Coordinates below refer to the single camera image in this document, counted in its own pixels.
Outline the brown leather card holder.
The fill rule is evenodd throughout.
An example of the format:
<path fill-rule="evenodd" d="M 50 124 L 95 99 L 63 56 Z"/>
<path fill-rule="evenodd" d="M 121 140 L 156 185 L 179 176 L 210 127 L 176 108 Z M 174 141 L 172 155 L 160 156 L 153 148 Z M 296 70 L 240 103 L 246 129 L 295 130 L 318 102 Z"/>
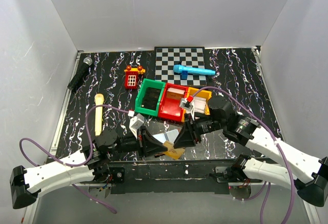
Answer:
<path fill-rule="evenodd" d="M 174 144 L 174 141 L 176 139 L 176 137 L 178 136 L 179 131 L 177 129 L 168 131 L 168 132 L 163 132 L 163 133 L 158 133 L 158 134 L 154 134 L 153 136 L 160 141 L 162 144 L 165 141 L 169 141 L 172 144 Z M 164 156 L 164 154 L 157 154 L 155 155 L 155 157 L 160 157 L 160 156 Z"/>

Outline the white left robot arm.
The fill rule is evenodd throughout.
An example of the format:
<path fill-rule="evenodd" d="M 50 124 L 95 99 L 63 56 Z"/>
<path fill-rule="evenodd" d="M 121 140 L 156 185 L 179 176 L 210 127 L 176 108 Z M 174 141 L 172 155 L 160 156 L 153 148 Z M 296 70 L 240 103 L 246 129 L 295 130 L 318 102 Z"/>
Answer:
<path fill-rule="evenodd" d="M 114 157 L 128 152 L 149 157 L 167 150 L 144 126 L 137 130 L 136 135 L 123 137 L 112 129 L 106 129 L 95 137 L 90 146 L 62 158 L 60 162 L 53 161 L 33 168 L 15 167 L 10 177 L 12 207 L 25 208 L 49 192 L 80 182 L 123 183 L 124 167 L 109 165 Z"/>

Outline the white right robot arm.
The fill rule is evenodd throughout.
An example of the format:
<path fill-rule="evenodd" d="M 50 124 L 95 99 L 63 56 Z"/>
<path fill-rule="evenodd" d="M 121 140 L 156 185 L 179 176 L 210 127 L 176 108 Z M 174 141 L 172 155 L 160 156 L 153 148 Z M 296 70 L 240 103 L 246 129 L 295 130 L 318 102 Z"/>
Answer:
<path fill-rule="evenodd" d="M 203 134 L 222 131 L 228 140 L 260 152 L 275 164 L 265 163 L 250 156 L 239 156 L 229 170 L 232 177 L 243 180 L 258 179 L 295 190 L 300 198 L 323 207 L 327 200 L 327 158 L 307 155 L 271 136 L 259 122 L 238 114 L 222 96 L 207 102 L 209 115 L 194 117 L 193 97 L 183 98 L 184 124 L 174 141 L 174 148 L 194 147 Z"/>

